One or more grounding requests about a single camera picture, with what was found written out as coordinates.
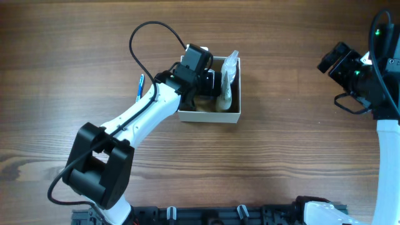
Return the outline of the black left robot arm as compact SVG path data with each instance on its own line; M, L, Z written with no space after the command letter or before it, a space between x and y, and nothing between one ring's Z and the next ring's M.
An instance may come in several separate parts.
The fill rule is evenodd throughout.
M86 197L102 224L134 222L124 192L135 148L164 119L178 110L194 109L194 97L220 85L209 69L213 55L190 44L175 68L160 72L150 90L119 117L95 126L83 125L61 174L65 184Z

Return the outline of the white tube with gold cap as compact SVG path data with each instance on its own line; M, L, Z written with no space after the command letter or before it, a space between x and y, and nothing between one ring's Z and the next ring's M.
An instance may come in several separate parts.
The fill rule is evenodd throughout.
M231 107L232 100L231 84L229 78L225 76L222 82L221 94L216 99L216 111L228 111Z

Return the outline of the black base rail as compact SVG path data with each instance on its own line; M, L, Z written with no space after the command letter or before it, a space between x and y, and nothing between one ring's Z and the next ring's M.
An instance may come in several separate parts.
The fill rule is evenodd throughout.
M134 224L302 224L299 210L290 204L248 207L247 216L240 216L238 207L192 207L176 209L176 219L168 218L166 208L134 207Z

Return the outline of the blue spray bottle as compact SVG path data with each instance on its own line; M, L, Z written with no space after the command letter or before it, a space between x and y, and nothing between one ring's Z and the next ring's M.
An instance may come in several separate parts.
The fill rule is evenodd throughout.
M221 74L222 74L222 76L227 75L228 81L230 84L233 83L234 78L236 76L238 54L239 54L239 51L234 50L228 57L225 58L225 60L222 64Z

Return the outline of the blue toothbrush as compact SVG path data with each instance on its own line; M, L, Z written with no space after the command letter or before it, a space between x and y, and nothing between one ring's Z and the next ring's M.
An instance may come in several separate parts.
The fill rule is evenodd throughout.
M145 82L145 76L144 74L141 74L138 83L136 102L138 102L142 98L144 82Z

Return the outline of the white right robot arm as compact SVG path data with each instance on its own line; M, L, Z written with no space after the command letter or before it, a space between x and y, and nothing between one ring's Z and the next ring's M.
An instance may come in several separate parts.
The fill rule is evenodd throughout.
M372 113L379 140L379 178L373 224L399 224L399 25L373 25L369 51L360 55L339 42L318 64L343 89L336 99L352 97Z

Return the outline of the white cardboard box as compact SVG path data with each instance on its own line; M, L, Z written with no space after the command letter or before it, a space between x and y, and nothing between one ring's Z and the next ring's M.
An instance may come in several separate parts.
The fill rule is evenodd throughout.
M228 112L216 112L214 109L207 111L177 111L182 122L199 123L234 123L241 115L241 58L237 59L236 76L231 85L232 104Z

